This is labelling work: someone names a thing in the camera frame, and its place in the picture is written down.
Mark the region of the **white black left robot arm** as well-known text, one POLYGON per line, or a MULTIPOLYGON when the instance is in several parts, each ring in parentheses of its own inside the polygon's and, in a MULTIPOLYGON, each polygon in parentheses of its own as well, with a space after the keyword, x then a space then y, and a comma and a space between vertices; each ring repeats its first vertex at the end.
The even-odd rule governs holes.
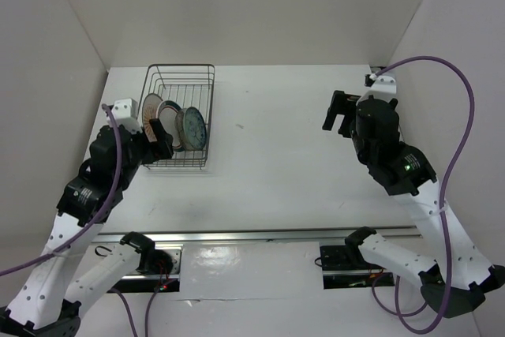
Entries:
POLYGON ((14 336, 74 336, 88 310, 132 272, 168 276, 173 261, 147 236, 129 232, 92 269, 74 275, 140 165, 169 158, 139 124, 110 123, 66 187, 47 243, 17 296, 1 309, 1 331, 14 336))

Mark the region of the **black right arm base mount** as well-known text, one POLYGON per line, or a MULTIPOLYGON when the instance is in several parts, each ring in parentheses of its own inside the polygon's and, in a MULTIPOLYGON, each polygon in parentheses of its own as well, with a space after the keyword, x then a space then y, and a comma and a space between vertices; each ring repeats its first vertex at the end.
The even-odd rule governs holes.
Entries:
POLYGON ((345 245, 322 245, 314 264, 322 270, 325 290, 394 286, 391 273, 358 258, 345 245))

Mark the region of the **white plate orange sunburst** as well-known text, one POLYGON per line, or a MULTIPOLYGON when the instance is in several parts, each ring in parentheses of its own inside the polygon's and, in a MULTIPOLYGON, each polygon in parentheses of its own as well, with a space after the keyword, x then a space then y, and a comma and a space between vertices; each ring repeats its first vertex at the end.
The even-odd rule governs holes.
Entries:
POLYGON ((145 135, 151 143, 157 141, 157 136, 164 133, 163 124, 159 120, 158 116, 158 108, 162 101, 163 100, 159 95, 149 93, 146 95, 142 104, 142 125, 145 135))

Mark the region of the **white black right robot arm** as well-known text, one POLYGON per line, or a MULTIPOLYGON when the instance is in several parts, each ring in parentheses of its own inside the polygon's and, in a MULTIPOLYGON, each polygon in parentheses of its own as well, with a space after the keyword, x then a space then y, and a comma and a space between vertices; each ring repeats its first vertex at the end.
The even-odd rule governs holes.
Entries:
POLYGON ((428 159, 401 139, 397 104, 392 97, 336 90, 322 128, 332 130, 337 116, 343 117, 339 134, 352 140, 358 161, 403 206, 433 254, 417 254, 361 227, 346 237, 344 257, 354 268, 377 265, 405 279, 446 318, 471 313, 503 286, 504 268, 481 254, 449 204, 439 201, 441 184, 428 159))

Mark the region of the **aluminium front rail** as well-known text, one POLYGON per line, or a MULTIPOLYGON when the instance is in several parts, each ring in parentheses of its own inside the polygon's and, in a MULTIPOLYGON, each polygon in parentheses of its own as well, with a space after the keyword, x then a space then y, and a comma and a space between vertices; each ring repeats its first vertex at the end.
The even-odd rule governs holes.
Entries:
MULTIPOLYGON (((376 230, 385 238, 419 238, 416 227, 377 227, 376 230)), ((351 229, 300 229, 300 230, 243 230, 218 232, 151 233, 146 234, 154 242, 167 244, 185 243, 239 243, 239 242, 288 242, 288 241, 324 241, 344 239, 355 231, 351 229)), ((95 245, 114 244, 122 239, 123 234, 99 234, 93 240, 95 245)))

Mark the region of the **small blue patterned plate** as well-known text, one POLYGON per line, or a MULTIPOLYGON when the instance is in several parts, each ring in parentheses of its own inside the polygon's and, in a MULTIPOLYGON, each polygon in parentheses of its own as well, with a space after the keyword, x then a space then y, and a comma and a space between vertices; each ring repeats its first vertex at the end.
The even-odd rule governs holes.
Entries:
POLYGON ((183 119, 185 132, 185 148, 190 151, 203 150, 207 143, 207 130, 204 118, 195 107, 185 111, 183 119))

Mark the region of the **clear round plate stand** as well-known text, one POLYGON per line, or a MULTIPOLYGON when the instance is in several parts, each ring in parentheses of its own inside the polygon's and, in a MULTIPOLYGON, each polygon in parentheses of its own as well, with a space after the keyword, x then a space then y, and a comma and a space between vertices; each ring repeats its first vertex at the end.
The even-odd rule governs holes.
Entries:
POLYGON ((185 117, 185 111, 186 109, 183 108, 177 112, 177 115, 175 117, 175 127, 178 132, 178 139, 179 143, 175 150, 177 152, 183 152, 185 150, 185 131, 184 131, 184 117, 185 117))

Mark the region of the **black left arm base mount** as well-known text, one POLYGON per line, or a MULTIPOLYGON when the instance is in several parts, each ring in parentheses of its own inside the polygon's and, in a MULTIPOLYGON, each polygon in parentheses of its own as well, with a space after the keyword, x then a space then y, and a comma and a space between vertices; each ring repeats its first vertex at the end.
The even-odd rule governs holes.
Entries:
POLYGON ((182 247, 161 245, 163 253, 157 253, 159 258, 147 272, 132 271, 113 285, 113 289, 123 294, 153 293, 159 289, 161 293, 174 293, 180 290, 180 271, 182 247))

